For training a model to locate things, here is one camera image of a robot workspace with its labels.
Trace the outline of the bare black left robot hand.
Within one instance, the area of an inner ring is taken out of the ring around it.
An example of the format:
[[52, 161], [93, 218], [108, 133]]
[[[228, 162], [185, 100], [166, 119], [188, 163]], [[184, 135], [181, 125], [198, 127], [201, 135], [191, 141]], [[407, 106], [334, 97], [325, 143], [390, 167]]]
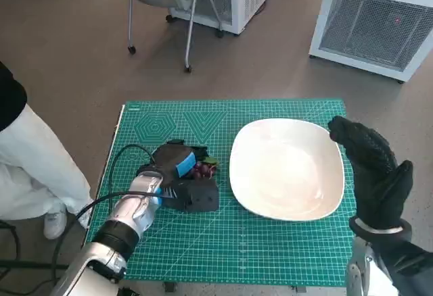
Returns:
[[156, 168], [163, 175], [163, 183], [187, 176], [198, 161], [208, 156], [206, 146], [187, 145], [182, 139], [173, 139], [159, 146], [152, 154]]

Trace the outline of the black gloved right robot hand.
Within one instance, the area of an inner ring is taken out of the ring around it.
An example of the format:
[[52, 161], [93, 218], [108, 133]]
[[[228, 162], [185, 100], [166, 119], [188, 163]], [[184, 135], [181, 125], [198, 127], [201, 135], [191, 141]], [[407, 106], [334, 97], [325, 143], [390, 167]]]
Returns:
[[389, 142], [361, 123], [335, 116], [328, 127], [330, 139], [345, 148], [352, 166], [357, 218], [374, 230], [401, 226], [413, 187], [413, 163], [399, 164]]

